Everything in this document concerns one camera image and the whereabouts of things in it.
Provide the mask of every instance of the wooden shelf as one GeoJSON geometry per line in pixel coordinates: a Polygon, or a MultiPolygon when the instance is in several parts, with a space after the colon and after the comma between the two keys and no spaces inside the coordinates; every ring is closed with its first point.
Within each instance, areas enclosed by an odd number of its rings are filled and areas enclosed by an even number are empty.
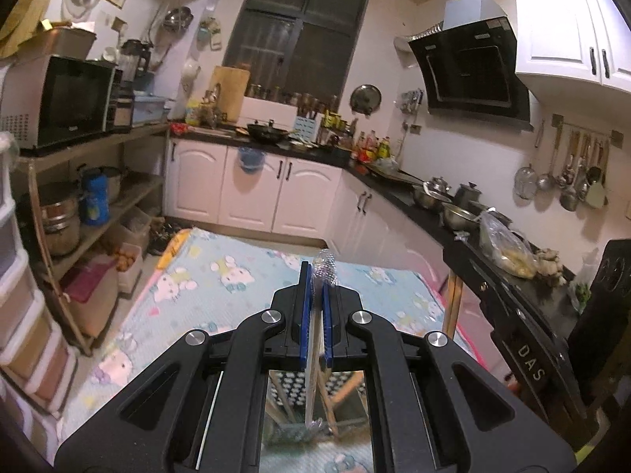
{"type": "MultiPolygon", "coordinates": [[[[115,222],[118,222],[128,210],[149,195],[152,190],[158,188],[162,182],[163,178],[161,176],[153,174],[128,174],[122,183],[119,200],[110,205],[110,219],[99,226],[81,224],[81,238],[77,249],[68,254],[68,256],[53,258],[52,272],[55,279],[59,281],[115,222]]],[[[47,277],[46,268],[41,261],[35,264],[35,268],[43,276],[47,277]]]]}
{"type": "Polygon", "coordinates": [[[18,159],[18,171],[27,173],[29,167],[34,165],[35,171],[40,173],[55,167],[55,165],[83,156],[84,154],[102,151],[103,149],[113,145],[138,140],[138,138],[163,134],[166,130],[168,130],[168,126],[168,123],[140,126],[132,129],[128,134],[113,134],[103,138],[96,138],[95,140],[91,140],[89,142],[79,143],[65,149],[61,149],[60,151],[55,151],[54,153],[47,154],[46,156],[20,156],[20,159],[18,159]]]}

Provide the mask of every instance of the window frame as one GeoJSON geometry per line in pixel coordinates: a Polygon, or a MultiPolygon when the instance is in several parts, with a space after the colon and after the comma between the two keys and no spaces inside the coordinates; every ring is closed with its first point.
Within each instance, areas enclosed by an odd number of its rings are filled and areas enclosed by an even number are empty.
{"type": "Polygon", "coordinates": [[[253,0],[244,0],[242,2],[241,8],[239,9],[239,15],[237,16],[237,20],[235,21],[235,25],[230,32],[230,39],[228,39],[228,44],[225,49],[225,53],[223,55],[222,66],[226,66],[226,60],[228,59],[228,52],[232,47],[235,46],[235,34],[234,31],[239,26],[242,15],[244,12],[256,12],[261,13],[263,15],[269,15],[271,17],[276,18],[291,18],[294,20],[293,29],[291,30],[291,34],[289,36],[289,40],[285,46],[285,51],[283,52],[283,65],[278,72],[278,85],[284,90],[285,84],[287,82],[287,76],[289,73],[289,66],[291,64],[291,60],[293,58],[293,54],[295,52],[296,46],[298,45],[298,39],[303,30],[304,24],[308,23],[314,26],[318,26],[321,28],[326,28],[327,30],[333,30],[339,33],[342,33],[348,37],[353,37],[353,47],[351,49],[350,57],[348,59],[348,63],[346,65],[346,70],[344,76],[342,77],[342,85],[339,87],[337,94],[331,94],[331,96],[337,96],[338,98],[342,97],[342,93],[344,91],[344,87],[346,86],[346,80],[348,78],[348,72],[350,70],[351,64],[353,62],[353,57],[355,56],[355,49],[357,47],[357,41],[359,39],[359,34],[362,31],[362,25],[364,24],[364,17],[366,15],[366,9],[368,7],[368,1],[364,0],[363,5],[361,6],[360,12],[357,13],[357,17],[355,18],[355,23],[352,26],[344,26],[340,23],[335,23],[325,18],[320,18],[313,15],[307,15],[307,6],[310,0],[304,0],[302,4],[302,8],[300,10],[292,10],[292,9],[280,9],[275,4],[265,4],[262,2],[255,2],[253,0]]]}

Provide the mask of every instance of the kitchen counter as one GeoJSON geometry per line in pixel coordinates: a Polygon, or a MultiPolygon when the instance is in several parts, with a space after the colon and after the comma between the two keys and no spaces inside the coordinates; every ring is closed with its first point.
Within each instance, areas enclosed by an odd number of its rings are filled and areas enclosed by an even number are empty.
{"type": "MultiPolygon", "coordinates": [[[[368,188],[374,190],[396,206],[443,247],[453,242],[454,234],[440,225],[438,215],[416,206],[408,188],[399,184],[384,182],[360,164],[347,167],[347,170],[368,188]]],[[[469,244],[479,250],[478,243],[478,234],[471,235],[469,244]]],[[[551,288],[544,282],[536,279],[528,280],[512,276],[496,267],[490,260],[488,264],[491,265],[498,276],[501,276],[504,281],[514,286],[534,308],[539,310],[554,333],[563,338],[569,336],[576,325],[578,314],[573,309],[570,298],[567,295],[567,286],[551,288]]],[[[568,271],[566,277],[572,278],[573,274],[568,271]]]]}
{"type": "Polygon", "coordinates": [[[223,137],[220,135],[213,135],[210,132],[187,132],[183,135],[172,135],[172,137],[181,138],[182,140],[197,140],[199,142],[218,143],[221,145],[228,145],[230,147],[251,147],[253,149],[258,149],[259,151],[264,151],[265,153],[277,154],[288,158],[310,160],[342,169],[348,164],[347,158],[340,158],[326,149],[313,148],[308,151],[298,151],[287,141],[281,142],[280,145],[274,145],[256,142],[247,135],[223,137]]]}
{"type": "MultiPolygon", "coordinates": [[[[286,144],[268,145],[253,141],[245,135],[236,137],[222,137],[206,132],[188,132],[179,135],[177,138],[182,140],[198,140],[201,142],[218,143],[228,145],[230,147],[252,147],[266,153],[286,156],[289,158],[299,158],[310,160],[322,164],[331,165],[345,169],[355,178],[360,180],[371,190],[374,190],[393,206],[398,208],[404,215],[411,219],[416,225],[430,235],[442,247],[447,246],[454,240],[454,234],[448,229],[442,227],[439,223],[439,216],[427,210],[419,208],[414,204],[411,190],[403,185],[384,181],[371,172],[363,165],[357,164],[349,166],[345,159],[339,158],[324,149],[313,149],[310,151],[296,151],[286,144]]],[[[478,247],[478,235],[474,234],[469,238],[469,244],[475,249],[478,247]]],[[[498,276],[504,279],[528,300],[534,308],[545,317],[554,333],[567,338],[576,325],[578,315],[572,308],[570,299],[567,296],[567,288],[558,287],[550,288],[545,283],[537,280],[526,280],[510,275],[504,270],[494,266],[490,260],[488,263],[492,266],[498,276]]],[[[567,271],[566,277],[571,279],[573,274],[567,271]]]]}

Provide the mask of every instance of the blue thermos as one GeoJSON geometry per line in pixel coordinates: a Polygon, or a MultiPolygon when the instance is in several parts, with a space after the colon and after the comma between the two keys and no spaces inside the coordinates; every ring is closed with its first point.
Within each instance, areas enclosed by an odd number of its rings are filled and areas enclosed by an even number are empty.
{"type": "Polygon", "coordinates": [[[110,206],[107,202],[107,177],[104,174],[84,176],[81,180],[84,197],[81,202],[82,221],[87,225],[102,225],[110,219],[110,206]]]}

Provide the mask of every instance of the cabinet door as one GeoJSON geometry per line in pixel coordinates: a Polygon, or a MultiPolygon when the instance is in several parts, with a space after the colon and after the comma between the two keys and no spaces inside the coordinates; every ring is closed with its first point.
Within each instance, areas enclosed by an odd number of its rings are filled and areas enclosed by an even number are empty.
{"type": "Polygon", "coordinates": [[[631,93],[631,31],[613,0],[588,0],[604,85],[631,93]]]}
{"type": "Polygon", "coordinates": [[[266,154],[261,171],[247,174],[239,164],[239,150],[229,147],[219,223],[270,232],[285,163],[282,156],[266,154]]]}
{"type": "Polygon", "coordinates": [[[403,239],[405,256],[397,268],[418,272],[438,291],[449,275],[449,267],[442,260],[442,245],[409,219],[403,225],[403,239]]]}
{"type": "Polygon", "coordinates": [[[404,254],[400,235],[405,216],[378,194],[370,192],[362,203],[362,222],[353,263],[393,268],[404,254]]]}
{"type": "Polygon", "coordinates": [[[227,146],[172,139],[168,148],[165,214],[217,223],[227,146]]]}
{"type": "Polygon", "coordinates": [[[587,0],[517,0],[515,71],[599,82],[587,0]]]}
{"type": "Polygon", "coordinates": [[[341,261],[350,261],[357,241],[357,225],[363,216],[361,204],[367,195],[366,185],[353,175],[342,173],[330,211],[326,237],[327,245],[341,261]]]}
{"type": "Polygon", "coordinates": [[[272,231],[324,239],[341,174],[337,167],[288,158],[272,231]]]}

